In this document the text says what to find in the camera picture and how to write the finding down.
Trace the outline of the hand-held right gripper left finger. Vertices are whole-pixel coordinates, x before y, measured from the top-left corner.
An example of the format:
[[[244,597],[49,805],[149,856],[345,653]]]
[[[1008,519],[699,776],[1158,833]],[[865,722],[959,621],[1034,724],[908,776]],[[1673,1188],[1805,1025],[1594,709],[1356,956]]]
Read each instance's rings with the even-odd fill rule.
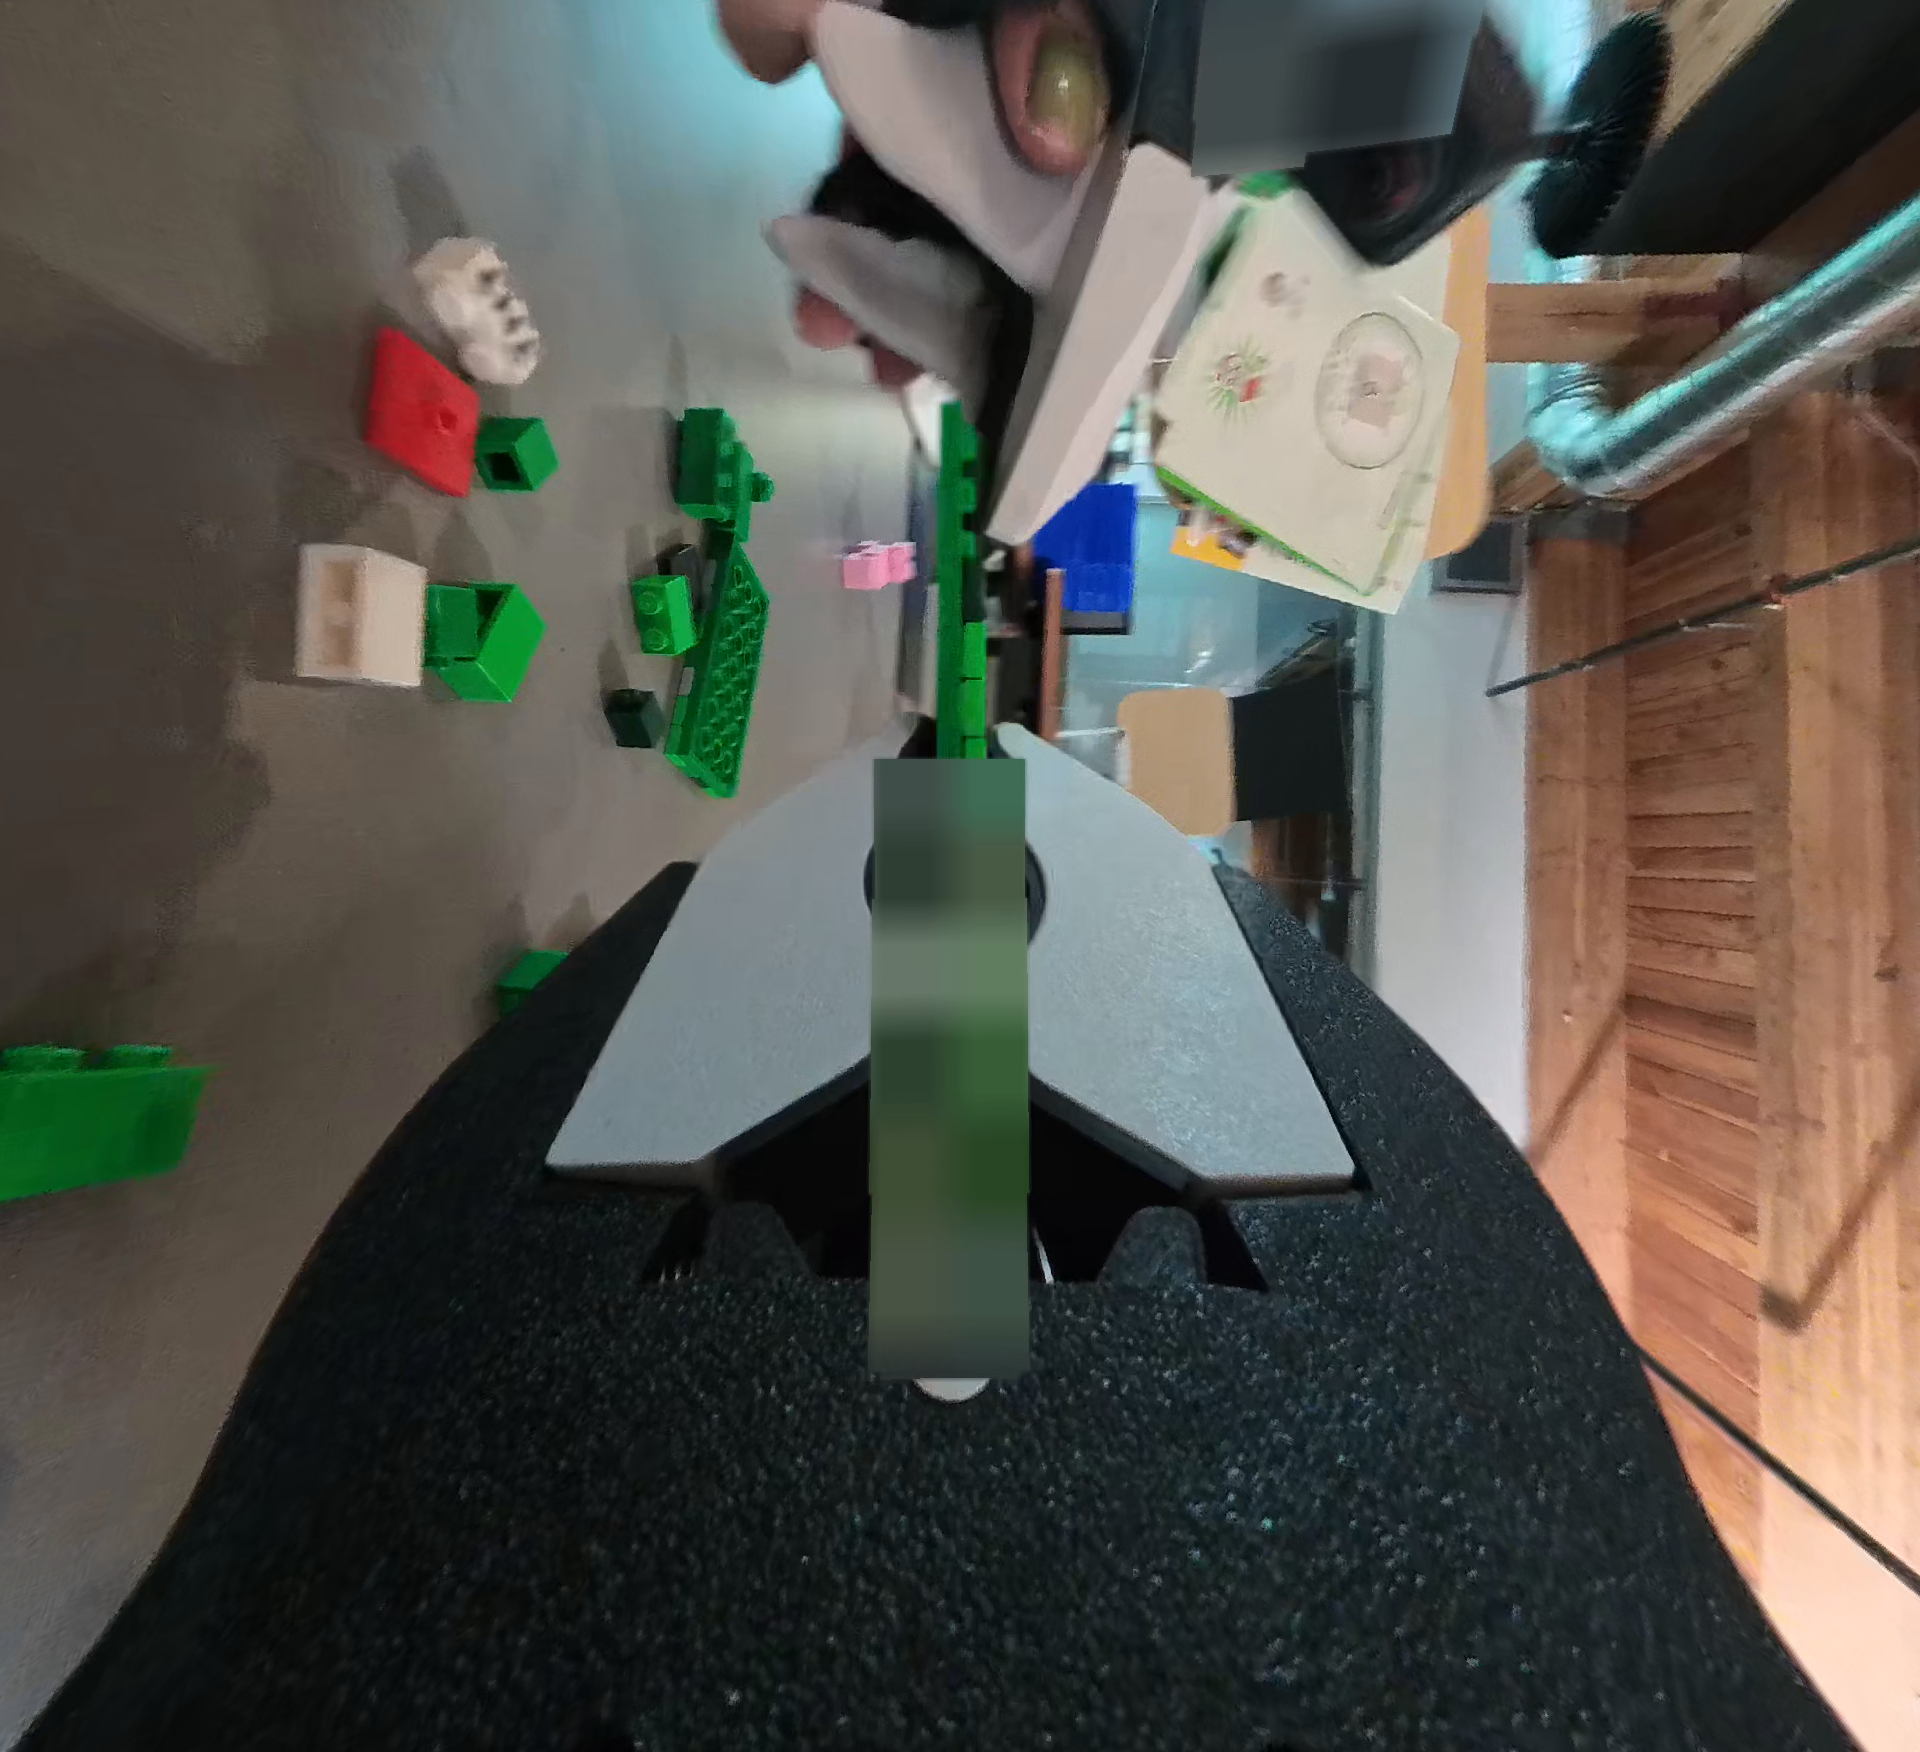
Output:
[[[566,1178],[719,1178],[869,1059],[872,760],[698,866],[547,1151]]]

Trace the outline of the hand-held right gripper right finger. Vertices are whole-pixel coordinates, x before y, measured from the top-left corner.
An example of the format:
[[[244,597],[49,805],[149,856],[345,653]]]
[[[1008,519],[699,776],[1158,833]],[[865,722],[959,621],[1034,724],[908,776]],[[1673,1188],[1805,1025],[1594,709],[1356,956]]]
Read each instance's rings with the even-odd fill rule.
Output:
[[[1028,1074],[1049,1109],[1201,1198],[1348,1189],[1354,1164],[1211,862],[1129,790],[1019,726],[1042,889]]]

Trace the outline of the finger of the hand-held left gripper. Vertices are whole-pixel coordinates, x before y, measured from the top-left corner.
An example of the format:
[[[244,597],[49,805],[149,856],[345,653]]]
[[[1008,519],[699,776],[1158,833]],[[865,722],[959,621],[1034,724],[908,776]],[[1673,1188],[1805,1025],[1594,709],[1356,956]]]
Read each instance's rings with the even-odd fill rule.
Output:
[[[996,449],[990,541],[1028,543],[1094,481],[1229,210],[1180,153],[1146,139],[1101,153]]]

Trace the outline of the green and dark lego strip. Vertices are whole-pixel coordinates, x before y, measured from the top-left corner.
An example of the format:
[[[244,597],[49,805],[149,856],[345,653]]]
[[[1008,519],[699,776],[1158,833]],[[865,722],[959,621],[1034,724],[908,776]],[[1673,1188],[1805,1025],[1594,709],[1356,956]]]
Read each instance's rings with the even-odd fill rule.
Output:
[[[988,752],[988,631],[978,534],[980,449],[964,408],[942,411],[942,462],[936,483],[936,757],[983,759]]]

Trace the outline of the green lego plate assembly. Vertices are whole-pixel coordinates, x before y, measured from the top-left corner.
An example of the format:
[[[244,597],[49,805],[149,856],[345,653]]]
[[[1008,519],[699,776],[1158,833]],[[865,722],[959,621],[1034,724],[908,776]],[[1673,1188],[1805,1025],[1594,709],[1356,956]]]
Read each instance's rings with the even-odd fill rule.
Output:
[[[686,656],[663,757],[686,780],[731,800],[761,669],[770,599],[739,534],[710,522],[707,602]]]

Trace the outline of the lego instruction booklet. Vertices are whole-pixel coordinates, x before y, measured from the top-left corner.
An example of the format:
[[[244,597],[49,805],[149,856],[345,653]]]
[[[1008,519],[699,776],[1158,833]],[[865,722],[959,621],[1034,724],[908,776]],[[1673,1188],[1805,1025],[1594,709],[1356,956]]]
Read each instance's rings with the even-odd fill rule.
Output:
[[[1294,183],[1228,200],[1154,393],[1154,471],[1190,543],[1394,616],[1428,559],[1447,441],[1450,237],[1378,269]]]

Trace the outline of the white printed lego brick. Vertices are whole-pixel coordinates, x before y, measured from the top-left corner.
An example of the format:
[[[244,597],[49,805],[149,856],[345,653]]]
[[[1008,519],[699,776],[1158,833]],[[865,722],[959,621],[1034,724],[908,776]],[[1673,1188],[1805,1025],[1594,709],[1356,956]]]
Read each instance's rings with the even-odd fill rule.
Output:
[[[410,265],[430,321],[467,380],[517,390],[541,366],[541,329],[495,247],[469,237],[436,242]]]

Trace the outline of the long green lego brick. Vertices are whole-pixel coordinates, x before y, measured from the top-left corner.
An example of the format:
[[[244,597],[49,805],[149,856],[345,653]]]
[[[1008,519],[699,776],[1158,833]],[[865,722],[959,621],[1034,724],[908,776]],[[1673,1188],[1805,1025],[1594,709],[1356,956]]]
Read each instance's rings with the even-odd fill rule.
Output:
[[[2,1053],[2,1202],[180,1166],[213,1070],[167,1045],[11,1045]]]

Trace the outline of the red lego plate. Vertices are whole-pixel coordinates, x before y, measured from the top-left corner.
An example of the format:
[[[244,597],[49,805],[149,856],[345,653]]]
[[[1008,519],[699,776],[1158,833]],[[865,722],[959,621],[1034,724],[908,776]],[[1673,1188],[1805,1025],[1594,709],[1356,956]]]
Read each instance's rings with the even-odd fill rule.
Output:
[[[467,499],[475,478],[481,395],[394,325],[370,341],[362,441],[419,484]]]

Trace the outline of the blue storage bin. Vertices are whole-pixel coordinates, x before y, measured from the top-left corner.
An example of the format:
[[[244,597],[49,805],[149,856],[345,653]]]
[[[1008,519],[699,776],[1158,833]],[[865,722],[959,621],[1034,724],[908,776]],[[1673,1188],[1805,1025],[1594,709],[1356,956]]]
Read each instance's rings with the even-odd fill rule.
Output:
[[[1034,534],[1037,566],[1060,578],[1068,635],[1126,635],[1138,594],[1139,493],[1103,481],[1078,493]]]

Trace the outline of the wooden board stand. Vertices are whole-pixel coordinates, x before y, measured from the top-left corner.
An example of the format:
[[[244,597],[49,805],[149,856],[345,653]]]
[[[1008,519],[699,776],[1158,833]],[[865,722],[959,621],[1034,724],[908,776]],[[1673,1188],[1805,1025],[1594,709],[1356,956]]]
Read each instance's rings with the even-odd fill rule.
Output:
[[[1208,685],[1143,688],[1116,707],[1123,780],[1187,840],[1217,838],[1237,820],[1232,700]]]

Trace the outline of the black metal rod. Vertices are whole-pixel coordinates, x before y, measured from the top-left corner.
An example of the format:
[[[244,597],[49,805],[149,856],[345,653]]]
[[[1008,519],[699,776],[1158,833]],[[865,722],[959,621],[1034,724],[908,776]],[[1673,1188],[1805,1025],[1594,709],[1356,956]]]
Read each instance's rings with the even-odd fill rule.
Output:
[[[1910,566],[1918,559],[1918,534],[1875,546],[1845,561],[1823,566],[1811,571],[1781,575],[1767,588],[1728,599],[1712,610],[1684,614],[1637,634],[1621,635],[1575,657],[1558,660],[1549,666],[1490,684],[1486,700],[1525,695],[1542,684],[1558,684],[1604,666],[1617,663],[1658,645],[1687,635],[1708,635],[1741,631],[1748,620],[1767,614],[1781,614],[1791,603],[1811,597],[1827,588],[1841,585],[1893,566]]]

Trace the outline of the silver air duct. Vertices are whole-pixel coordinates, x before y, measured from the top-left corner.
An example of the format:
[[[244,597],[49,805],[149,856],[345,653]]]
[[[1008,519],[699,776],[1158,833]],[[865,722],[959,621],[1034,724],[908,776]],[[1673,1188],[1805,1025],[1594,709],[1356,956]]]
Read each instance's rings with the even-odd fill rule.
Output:
[[[1526,447],[1575,500],[1633,500],[1738,444],[1791,398],[1908,341],[1918,317],[1918,203],[1768,298],[1684,373],[1610,410],[1575,366],[1529,369]]]

